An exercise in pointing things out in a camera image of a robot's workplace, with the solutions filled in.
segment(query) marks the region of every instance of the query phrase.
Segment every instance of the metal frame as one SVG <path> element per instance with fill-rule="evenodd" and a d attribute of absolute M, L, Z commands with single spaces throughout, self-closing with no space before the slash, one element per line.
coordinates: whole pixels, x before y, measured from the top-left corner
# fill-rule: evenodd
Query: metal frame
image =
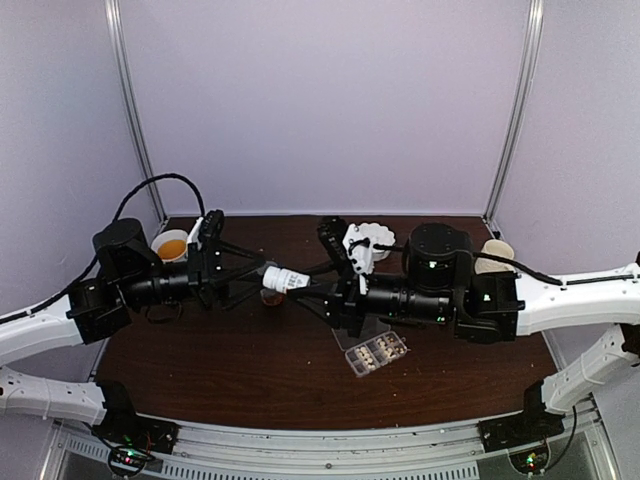
<path fill-rule="evenodd" d="M 586 399 L 577 408 L 578 431 L 590 440 L 588 447 L 600 478 L 618 479 L 595 404 Z M 178 423 L 181 429 L 174 453 L 157 455 L 162 463 L 150 466 L 152 476 L 176 480 L 410 480 L 446 478 L 446 472 L 451 472 L 449 478 L 474 479 L 478 478 L 478 461 L 505 454 L 483 452 L 476 420 L 353 431 L 254 430 Z M 568 416 L 563 437 L 569 435 L 572 425 L 573 417 Z M 106 448 L 86 428 L 65 423 L 56 429 L 40 478 L 56 480 L 66 452 L 98 462 L 106 458 Z M 471 474 L 463 477 L 454 473 L 461 470 Z"/>
<path fill-rule="evenodd" d="M 538 60 L 538 51 L 540 50 L 540 39 L 542 38 L 544 0 L 531 0 L 529 8 L 529 22 L 527 24 L 527 32 L 522 50 L 522 61 L 520 64 L 520 77 L 516 89 L 516 96 L 511 111 L 511 119 L 507 136 L 502 147 L 502 155 L 496 178 L 491 189 L 489 203 L 484 213 L 485 221 L 489 225 L 494 224 L 494 217 L 500 203 L 500 197 L 507 179 L 509 167 L 513 160 L 518 135 L 524 119 L 524 110 L 529 97 L 531 82 L 536 69 Z"/>
<path fill-rule="evenodd" d="M 140 114 L 136 105 L 135 95 L 133 93 L 133 82 L 131 81 L 131 72 L 129 71 L 129 62 L 127 60 L 127 51 L 124 42 L 124 33 L 122 30 L 122 20 L 120 17 L 120 1 L 105 0 L 105 9 L 107 14 L 107 25 L 109 26 L 109 35 L 113 52 L 118 65 L 120 74 L 120 85 L 122 87 L 122 95 L 124 98 L 125 109 L 127 112 L 127 123 L 131 132 L 131 139 L 140 164 L 142 175 L 145 179 L 153 177 L 153 168 L 149 160 L 149 152 L 144 140 L 142 132 L 142 124 L 140 122 Z M 167 218 L 160 192 L 157 185 L 151 184 L 147 187 L 151 196 L 153 209 L 158 218 L 158 222 L 163 222 Z"/>

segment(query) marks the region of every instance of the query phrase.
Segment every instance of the black cable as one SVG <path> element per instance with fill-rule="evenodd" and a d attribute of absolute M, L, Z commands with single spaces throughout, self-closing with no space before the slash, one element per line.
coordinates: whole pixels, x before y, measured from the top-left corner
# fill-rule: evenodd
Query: black cable
<path fill-rule="evenodd" d="M 562 460 L 562 458 L 567 454 L 567 452 L 569 451 L 569 447 L 571 446 L 571 442 L 573 442 L 573 438 L 576 435 L 577 428 L 578 428 L 578 412 L 576 411 L 576 407 L 574 406 L 573 407 L 573 428 L 571 429 L 571 435 L 569 435 L 569 440 L 567 440 L 567 444 L 564 446 L 564 450 L 562 450 L 562 453 L 558 455 L 558 458 L 556 458 L 551 465 L 549 465 L 548 467 L 545 467 L 544 469 L 545 473 L 551 470 L 552 468 L 554 468 L 556 465 L 558 465 L 558 463 L 560 463 L 560 460 Z"/>
<path fill-rule="evenodd" d="M 155 175 L 155 176 L 153 176 L 151 178 L 148 178 L 148 179 L 140 182 L 133 190 L 131 190 L 122 199 L 122 201 L 120 202 L 120 205 L 118 206 L 118 209 L 116 210 L 116 213 L 113 216 L 113 220 L 111 220 L 111 223 L 115 222 L 116 220 L 118 220 L 120 218 L 120 215 L 122 214 L 122 212 L 124 210 L 124 207 L 127 205 L 127 203 L 129 203 L 129 200 L 131 200 L 131 198 L 133 198 L 133 196 L 136 195 L 140 190 L 142 190 L 144 187 L 146 187 L 147 185 L 149 185 L 151 183 L 155 183 L 155 182 L 157 182 L 159 180 L 164 180 L 166 178 L 173 178 L 175 180 L 180 180 L 180 181 L 186 183 L 189 186 L 189 188 L 191 188 L 191 190 L 193 191 L 193 194 L 196 197 L 196 200 L 198 201 L 198 208 L 200 209 L 200 216 L 204 216 L 205 215 L 204 201 L 202 200 L 202 195 L 200 194 L 200 191 L 198 190 L 198 187 L 196 187 L 196 185 L 191 180 L 189 180 L 187 177 L 185 177 L 183 175 L 180 175 L 179 173 L 163 173 L 161 175 Z M 11 322 L 13 320 L 18 320 L 20 318 L 28 317 L 29 315 L 33 315 L 34 313 L 38 313 L 38 312 L 40 312 L 40 311 L 42 311 L 42 310 L 44 310 L 46 308 L 49 308 L 51 305 L 53 305 L 58 300 L 63 298 L 65 295 L 67 295 L 82 280 L 84 280 L 85 277 L 87 275 L 89 275 L 89 273 L 91 273 L 91 270 L 93 270 L 93 267 L 96 266 L 96 263 L 98 263 L 98 257 L 96 257 L 94 255 L 93 259 L 91 260 L 91 262 L 89 263 L 87 268 L 85 268 L 80 275 L 78 275 L 76 278 L 74 278 L 71 281 L 71 283 L 69 283 L 61 291 L 59 291 L 58 293 L 56 293 L 55 295 L 53 295 L 49 299 L 45 300 L 44 302 L 39 303 L 38 305 L 36 305 L 35 307 L 31 308 L 30 310 L 23 310 L 21 312 L 14 313 L 13 315 L 10 315 L 8 317 L 0 318 L 0 325 L 2 325 L 4 323 Z"/>
<path fill-rule="evenodd" d="M 369 245 L 371 245 L 371 240 L 369 240 L 369 237 L 367 238 L 361 238 L 360 240 L 356 240 L 355 242 L 351 243 L 349 245 L 349 256 L 351 256 L 351 254 L 353 253 L 353 250 L 358 246 L 358 245 L 364 245 L 365 247 L 368 247 Z"/>
<path fill-rule="evenodd" d="M 300 270 L 300 273 L 313 277 L 315 275 L 322 275 L 324 273 L 329 273 L 335 269 L 336 269 L 336 266 L 333 264 L 333 262 L 331 260 L 328 260 L 326 262 L 319 263 L 318 265 L 315 265 L 313 267 Z"/>
<path fill-rule="evenodd" d="M 298 305 L 299 307 L 304 308 L 305 310 L 307 310 L 308 312 L 311 312 L 313 315 L 315 315 L 316 317 L 318 317 L 320 320 L 322 320 L 323 322 L 326 321 L 326 317 L 324 317 L 320 312 L 316 312 L 313 307 L 311 307 L 311 305 L 307 305 L 306 303 L 302 302 L 300 299 L 297 298 L 291 298 L 291 300 L 293 300 L 293 303 Z"/>
<path fill-rule="evenodd" d="M 405 249 L 405 247 L 397 247 L 395 245 L 382 245 L 380 243 L 374 243 L 373 248 L 375 248 L 376 250 L 387 250 L 389 252 L 398 252 L 398 253 L 404 252 L 404 249 Z"/>
<path fill-rule="evenodd" d="M 557 278 L 550 277 L 549 275 L 546 275 L 541 272 L 536 272 L 532 268 L 529 268 L 520 262 L 516 262 L 515 260 L 511 260 L 510 258 L 499 257 L 498 255 L 491 255 L 490 253 L 484 253 L 484 252 L 474 252 L 473 256 L 476 258 L 486 258 L 487 260 L 493 260 L 494 262 L 506 263 L 507 265 L 511 265 L 512 267 L 515 267 L 518 270 L 523 271 L 527 275 L 530 275 L 531 277 L 535 278 L 536 280 L 539 280 L 544 283 L 549 283 L 551 285 L 557 285 L 557 286 L 563 285 L 562 281 L 558 280 Z"/>

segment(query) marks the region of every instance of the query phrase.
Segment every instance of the beige cup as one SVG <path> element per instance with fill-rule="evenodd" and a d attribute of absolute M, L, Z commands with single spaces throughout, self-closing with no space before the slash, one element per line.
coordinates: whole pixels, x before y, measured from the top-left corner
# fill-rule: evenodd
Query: beige cup
<path fill-rule="evenodd" d="M 482 247 L 482 253 L 488 253 L 497 257 L 508 258 L 513 260 L 515 258 L 515 252 L 511 245 L 502 240 L 487 240 Z M 514 268 L 506 263 L 496 262 L 494 260 L 488 260 L 486 258 L 478 258 L 476 260 L 475 270 L 477 274 L 490 273 L 490 272 L 509 272 Z"/>

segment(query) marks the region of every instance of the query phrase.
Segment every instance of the black bracket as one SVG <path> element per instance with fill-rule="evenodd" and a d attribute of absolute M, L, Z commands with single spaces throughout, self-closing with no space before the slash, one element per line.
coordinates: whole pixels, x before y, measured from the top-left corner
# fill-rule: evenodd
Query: black bracket
<path fill-rule="evenodd" d="M 542 382 L 538 382 L 525 391 L 522 412 L 478 424 L 485 452 L 519 447 L 564 432 L 564 416 L 545 411 L 541 387 Z"/>
<path fill-rule="evenodd" d="M 171 454 L 178 437 L 178 425 L 173 422 L 139 416 L 129 394 L 121 383 L 99 382 L 107 413 L 94 434 L 117 445 L 127 445 L 141 451 Z"/>

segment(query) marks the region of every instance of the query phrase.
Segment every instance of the cup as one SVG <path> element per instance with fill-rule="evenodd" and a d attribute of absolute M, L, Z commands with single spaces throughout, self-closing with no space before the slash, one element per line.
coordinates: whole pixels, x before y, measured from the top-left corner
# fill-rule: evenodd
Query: cup
<path fill-rule="evenodd" d="M 187 238 L 184 230 L 167 230 L 151 242 L 151 250 L 156 252 L 164 263 L 187 261 Z"/>
<path fill-rule="evenodd" d="M 497 257 L 508 258 L 513 260 L 515 258 L 515 252 L 511 245 L 502 240 L 487 240 L 482 247 L 482 253 L 489 253 Z M 508 272 L 513 271 L 514 268 L 506 263 L 500 263 L 486 258 L 479 258 L 476 260 L 475 271 L 477 274 L 490 273 L 490 272 Z"/>

